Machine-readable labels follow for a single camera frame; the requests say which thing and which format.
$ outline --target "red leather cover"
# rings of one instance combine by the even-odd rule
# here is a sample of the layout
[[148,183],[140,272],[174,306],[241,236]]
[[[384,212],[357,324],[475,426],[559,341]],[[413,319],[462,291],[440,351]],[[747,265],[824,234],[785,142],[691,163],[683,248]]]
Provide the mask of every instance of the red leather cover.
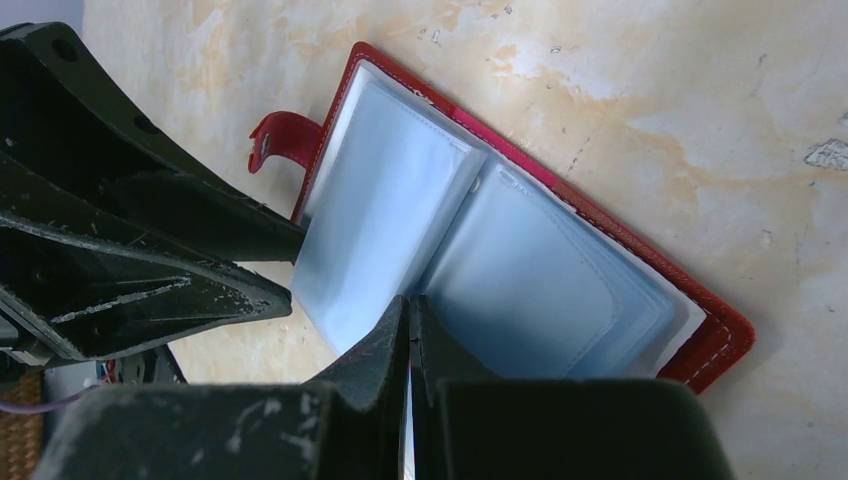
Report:
[[[384,53],[364,42],[359,42],[353,46],[330,112],[320,130],[320,136],[314,134],[314,127],[304,127],[306,122],[314,122],[290,112],[272,113],[262,121],[257,131],[254,131],[251,136],[251,138],[255,137],[249,167],[251,172],[255,173],[265,158],[274,154],[281,156],[297,155],[295,158],[290,156],[289,158],[306,168],[303,188],[292,214],[294,221],[300,219],[303,204],[312,187],[315,172],[321,166],[321,156],[327,137],[335,122],[348,84],[356,70],[356,65],[362,60],[377,66],[416,95],[425,97],[434,108],[468,129],[469,132],[533,175],[563,201],[574,207],[578,215],[641,258],[704,310],[707,316],[703,324],[660,371],[659,377],[680,381],[689,385],[696,393],[700,393],[751,349],[754,343],[754,329],[739,312],[733,310],[647,242],[628,230],[621,222],[592,203],[569,183],[557,177],[542,164],[509,143],[504,137],[433,90],[424,81],[395,63]],[[274,124],[273,129],[263,129],[272,122]],[[263,152],[263,135],[266,131],[272,135],[271,147],[269,148],[266,143]],[[284,136],[287,139],[285,142],[281,140],[281,145],[292,144],[296,145],[297,148],[289,146],[290,152],[288,155],[282,150],[274,149],[273,146],[277,144],[277,135]],[[304,161],[304,155],[307,155],[307,153],[311,157],[308,161]]]

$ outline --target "floor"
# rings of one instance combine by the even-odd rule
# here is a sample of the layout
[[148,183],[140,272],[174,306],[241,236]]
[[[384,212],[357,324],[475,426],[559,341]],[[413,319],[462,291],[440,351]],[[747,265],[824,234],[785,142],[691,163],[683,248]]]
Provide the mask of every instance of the floor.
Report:
[[[301,173],[272,161],[248,174],[247,135],[272,110],[321,121],[351,45],[384,49],[751,319],[754,350],[701,397],[739,478],[848,471],[842,2],[85,8],[84,39],[130,97],[215,172],[285,214]],[[283,285],[291,273],[250,268]],[[299,313],[172,348],[194,382],[296,382],[333,358]]]

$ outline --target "brown woven texture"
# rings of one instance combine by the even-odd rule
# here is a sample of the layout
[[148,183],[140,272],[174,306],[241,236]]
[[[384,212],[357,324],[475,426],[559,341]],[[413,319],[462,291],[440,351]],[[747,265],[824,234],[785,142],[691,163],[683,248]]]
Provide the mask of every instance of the brown woven texture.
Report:
[[[0,398],[21,405],[42,403],[41,373],[31,373]],[[32,477],[41,457],[44,415],[12,415],[0,412],[0,479]]]

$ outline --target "red wallet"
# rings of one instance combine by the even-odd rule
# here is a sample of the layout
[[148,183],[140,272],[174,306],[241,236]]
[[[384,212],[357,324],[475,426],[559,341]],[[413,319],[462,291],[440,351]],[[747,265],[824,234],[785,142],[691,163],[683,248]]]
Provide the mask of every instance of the red wallet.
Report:
[[275,112],[265,117],[250,135],[250,138],[254,139],[253,153],[248,163],[251,173],[256,173],[263,162],[272,155],[289,158],[306,169],[292,220],[295,222],[300,220],[304,202],[313,186],[315,174],[321,166],[320,162],[328,136],[360,61],[367,61],[376,66],[410,92],[424,98],[430,106],[450,120],[525,170],[563,202],[570,205],[577,215],[644,261],[703,310],[706,315],[704,321],[660,370],[658,377],[677,380],[689,385],[696,393],[700,393],[751,349],[754,343],[754,329],[745,317],[569,183],[557,177],[483,122],[367,43],[359,42],[353,46],[323,126],[296,113]]

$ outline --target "leather strap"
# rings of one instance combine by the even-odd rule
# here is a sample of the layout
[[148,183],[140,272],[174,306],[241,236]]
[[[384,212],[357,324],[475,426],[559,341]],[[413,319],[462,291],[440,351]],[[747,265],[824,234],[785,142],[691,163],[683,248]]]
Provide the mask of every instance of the leather strap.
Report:
[[321,125],[293,112],[268,114],[250,134],[253,152],[248,157],[247,169],[256,173],[271,155],[288,158],[311,170],[317,156],[315,150],[321,140]]

